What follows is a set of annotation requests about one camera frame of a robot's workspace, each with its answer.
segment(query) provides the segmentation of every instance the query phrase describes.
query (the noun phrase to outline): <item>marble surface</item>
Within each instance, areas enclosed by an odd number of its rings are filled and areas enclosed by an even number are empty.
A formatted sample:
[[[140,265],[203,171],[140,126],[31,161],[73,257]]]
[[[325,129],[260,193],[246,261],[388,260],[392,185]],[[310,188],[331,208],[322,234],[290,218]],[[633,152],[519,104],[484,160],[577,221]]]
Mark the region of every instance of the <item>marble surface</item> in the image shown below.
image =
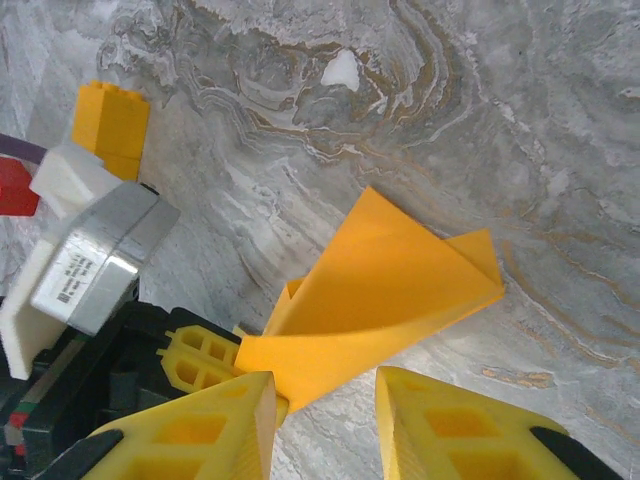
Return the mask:
[[[322,85],[340,49],[359,88]],[[152,103],[182,210],[144,299],[264,326],[366,185],[489,227],[503,301],[391,364],[563,423],[640,478],[637,0],[0,0],[0,131],[68,138],[92,78]],[[0,219],[6,291],[51,215]],[[274,479],[381,478],[374,372],[290,417]]]

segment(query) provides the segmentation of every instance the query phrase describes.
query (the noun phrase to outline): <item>folded yellow paper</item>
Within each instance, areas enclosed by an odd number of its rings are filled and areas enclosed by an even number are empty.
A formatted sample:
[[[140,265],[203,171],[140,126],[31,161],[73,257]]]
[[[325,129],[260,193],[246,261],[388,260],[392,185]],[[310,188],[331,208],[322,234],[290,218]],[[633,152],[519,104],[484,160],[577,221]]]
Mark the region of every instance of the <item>folded yellow paper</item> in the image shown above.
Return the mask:
[[[487,230],[443,241],[367,188],[235,365],[272,371],[294,412],[503,294]]]

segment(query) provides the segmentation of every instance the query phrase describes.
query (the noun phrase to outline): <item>black plastic part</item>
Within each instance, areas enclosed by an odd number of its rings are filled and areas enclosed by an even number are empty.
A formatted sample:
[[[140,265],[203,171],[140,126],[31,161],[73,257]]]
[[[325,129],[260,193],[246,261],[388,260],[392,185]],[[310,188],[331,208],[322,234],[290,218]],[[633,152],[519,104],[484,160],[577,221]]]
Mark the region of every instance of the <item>black plastic part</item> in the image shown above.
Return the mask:
[[[10,378],[0,355],[0,478],[30,478],[105,423],[183,396],[169,383],[157,350],[169,346],[171,339],[165,332],[189,325],[201,325],[240,343],[236,335],[182,308],[169,314],[133,301],[123,305],[93,338],[72,328],[65,330],[52,349],[38,354],[28,381]],[[22,428],[26,455],[18,456],[6,446],[1,427],[73,339],[86,343],[29,414]]]
[[[531,433],[580,480],[622,480],[579,441],[555,430],[533,427]]]
[[[124,438],[122,430],[106,432],[84,438],[60,455],[38,480],[80,480]]]

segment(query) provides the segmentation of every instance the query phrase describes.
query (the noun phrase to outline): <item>yellow paper triangle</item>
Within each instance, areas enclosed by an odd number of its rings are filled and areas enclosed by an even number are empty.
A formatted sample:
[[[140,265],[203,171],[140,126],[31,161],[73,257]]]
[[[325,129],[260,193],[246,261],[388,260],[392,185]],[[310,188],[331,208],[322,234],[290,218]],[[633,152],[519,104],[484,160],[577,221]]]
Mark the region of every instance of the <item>yellow paper triangle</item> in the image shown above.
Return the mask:
[[[274,372],[293,412],[503,293],[488,231],[442,241],[368,188],[235,365]]]
[[[254,372],[104,425],[124,432],[85,480],[266,480],[276,394]]]
[[[385,480],[573,480],[529,432],[557,423],[402,368],[380,367],[376,417]]]

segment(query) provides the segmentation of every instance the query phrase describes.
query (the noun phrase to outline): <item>red object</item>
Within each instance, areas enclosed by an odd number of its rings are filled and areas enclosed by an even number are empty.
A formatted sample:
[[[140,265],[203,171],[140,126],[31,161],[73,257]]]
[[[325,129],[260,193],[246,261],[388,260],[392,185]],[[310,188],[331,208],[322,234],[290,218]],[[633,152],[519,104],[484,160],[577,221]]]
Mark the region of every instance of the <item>red object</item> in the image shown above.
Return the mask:
[[[0,157],[0,215],[32,216],[40,197],[29,190],[31,174],[14,158]]]
[[[24,422],[27,421],[28,417],[29,417],[28,413],[13,412],[11,415],[9,415],[9,424],[16,427],[18,430],[20,430],[22,429],[22,425],[24,425]]]

